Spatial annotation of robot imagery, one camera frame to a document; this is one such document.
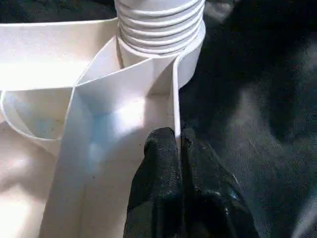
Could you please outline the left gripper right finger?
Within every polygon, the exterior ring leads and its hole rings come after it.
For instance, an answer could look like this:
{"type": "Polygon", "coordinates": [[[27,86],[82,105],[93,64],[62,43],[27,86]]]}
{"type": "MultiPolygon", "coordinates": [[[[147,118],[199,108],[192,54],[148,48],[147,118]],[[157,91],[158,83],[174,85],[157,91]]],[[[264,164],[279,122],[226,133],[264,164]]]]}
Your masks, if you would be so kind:
{"type": "Polygon", "coordinates": [[[181,164],[188,237],[259,237],[236,177],[191,128],[181,134],[181,164]]]}

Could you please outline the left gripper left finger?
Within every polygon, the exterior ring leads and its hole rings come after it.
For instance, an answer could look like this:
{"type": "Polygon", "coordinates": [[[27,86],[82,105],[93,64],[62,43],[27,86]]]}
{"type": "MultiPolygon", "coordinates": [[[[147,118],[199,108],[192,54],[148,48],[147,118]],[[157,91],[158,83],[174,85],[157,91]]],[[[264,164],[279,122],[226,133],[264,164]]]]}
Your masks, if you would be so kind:
{"type": "Polygon", "coordinates": [[[178,148],[169,127],[152,131],[131,184],[123,236],[179,238],[183,189],[178,148]]]}

